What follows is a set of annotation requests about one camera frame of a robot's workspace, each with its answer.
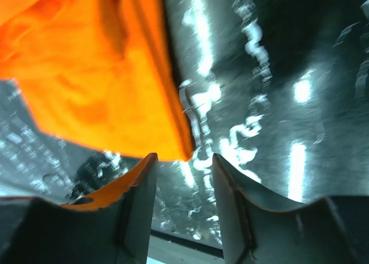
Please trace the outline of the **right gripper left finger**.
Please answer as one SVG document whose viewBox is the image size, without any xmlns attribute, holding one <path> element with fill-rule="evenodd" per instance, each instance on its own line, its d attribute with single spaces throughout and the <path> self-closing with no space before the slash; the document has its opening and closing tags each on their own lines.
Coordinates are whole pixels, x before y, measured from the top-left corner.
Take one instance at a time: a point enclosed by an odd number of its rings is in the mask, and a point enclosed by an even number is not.
<svg viewBox="0 0 369 264">
<path fill-rule="evenodd" d="M 2 263 L 145 263 L 158 157 L 72 204 L 1 198 Z"/>
</svg>

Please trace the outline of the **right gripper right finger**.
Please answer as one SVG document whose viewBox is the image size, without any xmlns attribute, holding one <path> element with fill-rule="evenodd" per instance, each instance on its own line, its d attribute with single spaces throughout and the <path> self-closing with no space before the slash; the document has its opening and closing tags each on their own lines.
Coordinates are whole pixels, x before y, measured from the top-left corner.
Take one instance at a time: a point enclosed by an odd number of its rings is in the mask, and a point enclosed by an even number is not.
<svg viewBox="0 0 369 264">
<path fill-rule="evenodd" d="M 362 263 L 363 197 L 293 201 L 213 155 L 226 263 Z"/>
</svg>

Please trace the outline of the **orange t shirt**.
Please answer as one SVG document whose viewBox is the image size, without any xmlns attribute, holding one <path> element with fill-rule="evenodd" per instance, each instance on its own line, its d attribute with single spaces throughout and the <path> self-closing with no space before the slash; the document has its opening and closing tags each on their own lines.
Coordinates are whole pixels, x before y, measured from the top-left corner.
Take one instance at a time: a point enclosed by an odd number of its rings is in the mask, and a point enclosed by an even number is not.
<svg viewBox="0 0 369 264">
<path fill-rule="evenodd" d="M 1 0 L 1 79 L 44 133 L 130 157 L 193 155 L 163 0 Z"/>
</svg>

